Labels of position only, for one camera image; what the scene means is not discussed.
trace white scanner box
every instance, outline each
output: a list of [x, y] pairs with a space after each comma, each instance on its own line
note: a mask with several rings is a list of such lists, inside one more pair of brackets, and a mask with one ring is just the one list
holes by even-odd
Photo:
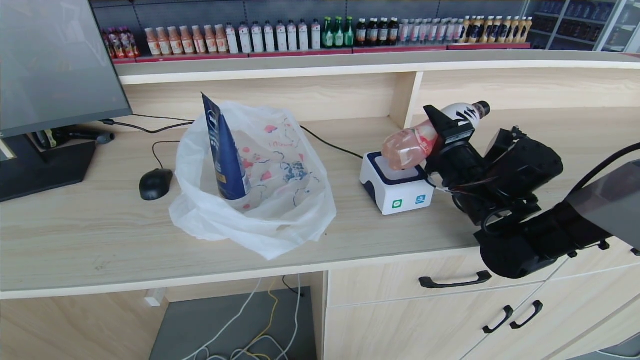
[[360, 182], [378, 205], [382, 215], [426, 208], [431, 204], [433, 187], [421, 167], [391, 170], [382, 153], [364, 155]]

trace monitor stand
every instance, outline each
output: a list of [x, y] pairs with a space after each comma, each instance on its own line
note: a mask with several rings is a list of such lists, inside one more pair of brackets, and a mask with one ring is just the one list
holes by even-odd
[[28, 135], [3, 142], [14, 153], [0, 162], [0, 202], [81, 183], [95, 152], [95, 142], [40, 152]]

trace monitor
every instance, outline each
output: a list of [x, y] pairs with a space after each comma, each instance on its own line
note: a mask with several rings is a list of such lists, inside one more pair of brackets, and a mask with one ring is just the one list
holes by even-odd
[[84, 179], [95, 143], [27, 134], [131, 115], [89, 0], [0, 1], [0, 201]]

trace drawer handle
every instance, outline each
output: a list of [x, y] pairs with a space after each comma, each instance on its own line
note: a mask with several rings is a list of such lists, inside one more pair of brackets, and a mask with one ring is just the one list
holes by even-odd
[[533, 318], [536, 317], [536, 315], [540, 314], [540, 311], [542, 311], [542, 302], [540, 302], [540, 300], [536, 300], [533, 302], [533, 315], [531, 315], [527, 321], [525, 321], [522, 324], [516, 323], [516, 322], [511, 322], [511, 324], [509, 324], [509, 326], [511, 326], [512, 329], [519, 329], [525, 325], [527, 325], [527, 323], [529, 323]]
[[431, 280], [431, 278], [428, 277], [428, 276], [423, 276], [418, 280], [420, 281], [420, 285], [423, 288], [427, 288], [427, 289], [442, 289], [442, 288], [457, 288], [458, 286], [468, 286], [468, 285], [482, 284], [482, 283], [487, 282], [487, 281], [489, 281], [491, 279], [491, 274], [486, 270], [478, 272], [477, 275], [478, 275], [478, 280], [469, 281], [469, 282], [456, 282], [454, 284], [437, 284], [437, 283], [433, 282], [433, 280]]
[[509, 305], [505, 306], [502, 310], [504, 310], [504, 319], [502, 319], [502, 321], [498, 325], [496, 325], [493, 329], [489, 329], [489, 326], [485, 325], [482, 328], [482, 331], [484, 331], [485, 334], [491, 334], [492, 332], [496, 331], [500, 326], [502, 326], [502, 324], [506, 323], [507, 320], [509, 320], [511, 315], [513, 315], [513, 308], [511, 308], [511, 306]]

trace green bottle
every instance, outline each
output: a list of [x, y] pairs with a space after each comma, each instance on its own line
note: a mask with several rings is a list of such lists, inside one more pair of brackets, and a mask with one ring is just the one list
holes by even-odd
[[333, 47], [333, 32], [331, 31], [331, 18], [324, 18], [324, 46], [326, 48]]
[[344, 45], [344, 33], [342, 32], [342, 17], [335, 17], [335, 30], [333, 31], [333, 43], [336, 47]]
[[347, 26], [344, 28], [344, 46], [353, 47], [353, 18], [347, 16]]

